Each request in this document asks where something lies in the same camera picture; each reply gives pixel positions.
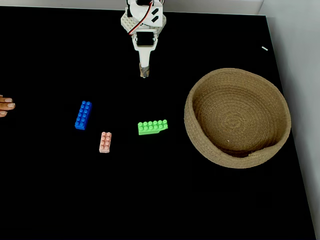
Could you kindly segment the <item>person's hand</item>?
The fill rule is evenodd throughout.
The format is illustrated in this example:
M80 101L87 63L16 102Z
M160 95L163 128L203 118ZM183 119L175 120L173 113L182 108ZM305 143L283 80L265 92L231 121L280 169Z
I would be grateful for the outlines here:
M16 107L13 99L0 95L0 117L4 118L7 116L8 111L13 110Z

